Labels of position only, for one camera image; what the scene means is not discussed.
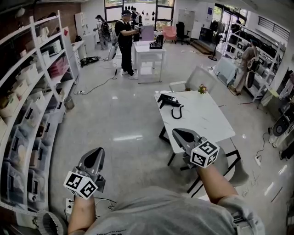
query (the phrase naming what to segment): black office chair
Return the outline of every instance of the black office chair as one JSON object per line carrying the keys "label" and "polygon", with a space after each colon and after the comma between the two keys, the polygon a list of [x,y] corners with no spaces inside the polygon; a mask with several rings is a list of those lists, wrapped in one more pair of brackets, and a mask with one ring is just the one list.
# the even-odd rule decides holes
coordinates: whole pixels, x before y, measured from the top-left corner
{"label": "black office chair", "polygon": [[183,22],[178,22],[176,24],[176,36],[177,36],[177,41],[181,41],[182,45],[183,45],[183,41],[190,38],[188,36],[190,31],[187,30],[187,34],[185,35],[185,24]]}

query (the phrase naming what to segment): ceiling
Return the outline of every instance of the ceiling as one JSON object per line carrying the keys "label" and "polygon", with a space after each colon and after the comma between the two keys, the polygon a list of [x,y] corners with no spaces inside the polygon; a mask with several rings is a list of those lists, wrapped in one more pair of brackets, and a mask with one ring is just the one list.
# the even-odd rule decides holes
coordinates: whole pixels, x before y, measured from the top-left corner
{"label": "ceiling", "polygon": [[269,18],[285,28],[294,29],[294,0],[206,0],[219,4],[228,4],[253,11]]}

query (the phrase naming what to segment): man in black shirt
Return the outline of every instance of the man in black shirt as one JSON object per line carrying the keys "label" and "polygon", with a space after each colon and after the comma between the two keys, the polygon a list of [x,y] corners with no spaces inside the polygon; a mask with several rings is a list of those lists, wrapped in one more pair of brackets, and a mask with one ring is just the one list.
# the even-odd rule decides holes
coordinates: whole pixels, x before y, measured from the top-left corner
{"label": "man in black shirt", "polygon": [[138,31],[132,29],[129,23],[130,19],[131,12],[128,10],[123,11],[121,20],[115,23],[115,33],[119,38],[119,48],[122,54],[121,67],[124,71],[122,74],[129,74],[129,79],[138,79],[132,69],[132,38],[133,34],[137,34]]}

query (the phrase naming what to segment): black pants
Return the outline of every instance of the black pants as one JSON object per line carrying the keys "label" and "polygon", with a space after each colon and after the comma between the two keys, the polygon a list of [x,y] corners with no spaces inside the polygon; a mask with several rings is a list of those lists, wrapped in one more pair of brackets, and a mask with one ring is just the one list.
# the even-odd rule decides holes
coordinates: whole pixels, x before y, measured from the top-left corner
{"label": "black pants", "polygon": [[119,46],[121,52],[121,68],[127,71],[130,76],[134,75],[134,70],[132,69],[132,44]]}

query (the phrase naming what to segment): glossy tile floor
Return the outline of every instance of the glossy tile floor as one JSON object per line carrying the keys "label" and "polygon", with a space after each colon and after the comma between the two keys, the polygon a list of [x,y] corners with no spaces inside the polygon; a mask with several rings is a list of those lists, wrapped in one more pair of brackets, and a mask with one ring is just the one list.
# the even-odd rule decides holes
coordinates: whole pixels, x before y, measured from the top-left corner
{"label": "glossy tile floor", "polygon": [[[195,49],[187,45],[166,43],[164,47],[167,62],[162,83],[138,84],[118,74],[117,80],[109,80],[88,95],[72,94],[75,108],[66,113],[59,127],[51,160],[52,211],[64,216],[65,199],[72,195],[63,187],[63,181],[81,156],[96,147],[106,151],[102,171],[106,187],[103,194],[97,192],[96,196],[118,200],[123,194],[150,185],[188,196],[186,191],[195,180],[195,172],[181,173],[180,157],[172,166],[167,166],[171,147],[158,138],[163,122],[154,94],[168,91],[170,82],[186,80],[196,65],[214,66],[216,62],[195,53]],[[97,50],[93,55],[106,58],[108,52]],[[115,65],[110,62],[84,67],[74,89],[89,91],[113,77],[114,72]],[[261,168],[254,160],[256,152],[262,149],[262,135],[274,120],[261,108],[257,109],[256,104],[246,104],[251,102],[251,97],[244,91],[241,96],[233,96],[219,82],[211,95],[236,132],[232,141],[250,175],[247,184],[237,188],[239,194],[245,196],[245,201],[262,218],[266,234],[285,234],[286,201],[293,191],[293,159],[281,161],[266,134]],[[234,150],[232,141],[218,144],[228,153]],[[203,195],[204,190],[197,193],[197,197]],[[107,206],[107,203],[99,203],[100,214],[107,212]]]}

